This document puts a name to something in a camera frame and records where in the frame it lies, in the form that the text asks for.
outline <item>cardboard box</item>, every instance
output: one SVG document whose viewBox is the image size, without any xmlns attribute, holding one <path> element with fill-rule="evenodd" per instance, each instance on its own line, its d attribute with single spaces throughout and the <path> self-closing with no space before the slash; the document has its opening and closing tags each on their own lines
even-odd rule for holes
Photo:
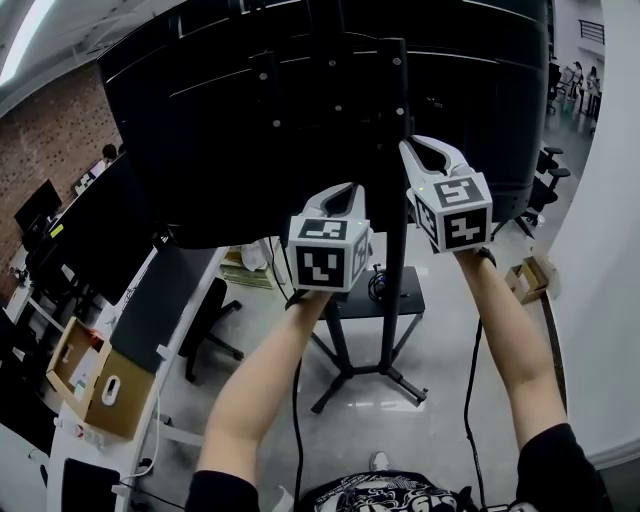
<svg viewBox="0 0 640 512">
<path fill-rule="evenodd" d="M 116 352 L 108 341 L 96 343 L 89 329 L 73 317 L 53 353 L 47 378 L 81 420 L 132 439 L 155 376 Z"/>
<path fill-rule="evenodd" d="M 521 304 L 538 300 L 549 285 L 549 279 L 534 257 L 525 258 L 522 265 L 511 267 L 505 281 Z"/>
</svg>

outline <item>large black monitor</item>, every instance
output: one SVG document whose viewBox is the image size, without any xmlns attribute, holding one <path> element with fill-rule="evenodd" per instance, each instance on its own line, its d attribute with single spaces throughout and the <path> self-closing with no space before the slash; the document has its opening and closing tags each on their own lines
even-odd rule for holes
<svg viewBox="0 0 640 512">
<path fill-rule="evenodd" d="M 22 231 L 26 232 L 38 217 L 41 215 L 52 217 L 60 206 L 62 206 L 62 201 L 56 189 L 53 188 L 51 180 L 47 180 L 27 199 L 14 218 Z"/>
<path fill-rule="evenodd" d="M 484 173 L 494 221 L 526 209 L 547 92 L 542 0 L 342 0 L 346 51 L 337 64 L 318 45 L 314 3 L 336 0 L 187 1 L 99 59 L 160 222 L 195 245 L 251 242 L 279 234 L 274 226 L 314 193 L 355 181 L 366 188 L 373 229 L 387 231 L 385 182 L 396 169 L 380 158 L 372 128 L 376 40 L 388 37 L 407 43 L 415 133 L 459 148 Z M 252 57 L 269 51 L 282 120 L 268 118 L 252 69 Z M 330 61 L 338 78 L 328 78 Z M 265 121 L 281 123 L 280 134 Z"/>
<path fill-rule="evenodd" d="M 51 233 L 74 274 L 116 304 L 153 247 L 149 202 L 126 154 L 60 217 Z"/>
</svg>

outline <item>forearm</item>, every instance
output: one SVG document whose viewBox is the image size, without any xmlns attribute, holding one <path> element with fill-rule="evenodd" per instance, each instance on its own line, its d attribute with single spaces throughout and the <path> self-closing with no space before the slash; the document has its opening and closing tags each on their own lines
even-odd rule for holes
<svg viewBox="0 0 640 512">
<path fill-rule="evenodd" d="M 551 348 L 489 260 L 471 251 L 456 257 L 509 395 L 516 439 L 522 448 L 541 432 L 567 421 Z"/>
<path fill-rule="evenodd" d="M 201 469 L 221 466 L 227 470 L 233 464 L 225 460 L 225 444 L 234 443 L 237 450 L 257 449 L 291 387 L 295 369 L 329 296 L 312 293 L 289 308 L 227 381 L 209 416 Z M 247 473 L 242 468 L 239 472 L 239 476 Z"/>
<path fill-rule="evenodd" d="M 549 344 L 505 280 L 486 258 L 457 254 L 478 307 L 493 359 L 507 391 L 543 375 L 554 375 Z"/>
</svg>

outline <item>gray floor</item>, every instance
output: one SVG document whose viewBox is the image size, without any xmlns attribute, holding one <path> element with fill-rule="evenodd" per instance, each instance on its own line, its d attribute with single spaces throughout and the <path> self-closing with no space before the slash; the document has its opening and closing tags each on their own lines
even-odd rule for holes
<svg viewBox="0 0 640 512">
<path fill-rule="evenodd" d="M 572 176 L 561 180 L 559 199 L 545 208 L 544 223 L 535 228 L 536 240 L 524 236 L 510 222 L 497 235 L 491 249 L 499 269 L 506 273 L 532 250 L 546 252 L 576 193 L 588 152 L 584 137 L 574 129 L 570 114 L 551 116 L 541 146 L 565 149 L 559 159 Z M 550 177 L 543 176 L 549 182 Z M 384 261 L 385 235 L 374 238 L 370 263 Z M 426 387 L 428 398 L 415 407 L 391 381 L 379 376 L 361 376 L 348 382 L 316 416 L 310 411 L 324 393 L 337 370 L 314 345 L 307 349 L 299 386 L 300 426 L 305 447 L 303 488 L 325 483 L 350 473 L 366 471 L 370 454 L 388 453 L 395 468 L 419 471 L 451 490 L 473 486 L 478 501 L 477 481 L 471 449 L 465 436 L 463 407 L 471 362 L 477 312 L 453 257 L 434 256 L 421 232 L 410 227 L 406 264 L 416 266 L 427 310 L 396 362 L 396 367 L 416 387 Z M 269 291 L 230 285 L 228 300 L 237 299 L 244 308 L 232 313 L 214 329 L 223 340 L 247 354 L 255 349 L 282 313 L 284 301 L 277 290 Z M 539 303 L 527 306 L 546 335 Z M 398 322 L 396 339 L 411 317 Z M 381 320 L 344 322 L 344 331 L 355 365 L 374 364 L 380 357 Z M 327 328 L 320 322 L 315 331 L 330 343 Z M 237 363 L 210 344 L 203 344 L 196 363 L 198 381 L 183 377 L 179 360 L 162 394 L 162 412 L 175 425 L 201 433 L 220 389 Z M 486 343 L 481 345 L 470 421 L 483 470 L 487 502 L 509 503 L 515 497 L 518 451 L 511 425 L 509 403 Z M 152 456 L 154 429 L 149 430 L 144 454 Z M 162 440 L 157 467 L 141 486 L 175 503 L 184 504 L 198 449 Z M 259 458 L 261 509 L 272 510 L 283 486 L 293 491 L 297 451 L 287 397 L 275 424 L 262 446 Z M 138 495 L 139 501 L 146 501 Z M 155 510 L 174 510 L 150 501 Z"/>
</svg>

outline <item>red brick wall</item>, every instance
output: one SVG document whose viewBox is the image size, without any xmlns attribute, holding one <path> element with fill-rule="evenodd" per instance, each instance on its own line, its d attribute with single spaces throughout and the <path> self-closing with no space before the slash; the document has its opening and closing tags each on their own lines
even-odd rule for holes
<svg viewBox="0 0 640 512">
<path fill-rule="evenodd" d="M 50 83 L 0 119 L 0 304 L 16 287 L 8 274 L 21 236 L 13 215 L 47 178 L 69 204 L 73 183 L 101 158 L 102 147 L 120 142 L 93 65 Z"/>
</svg>

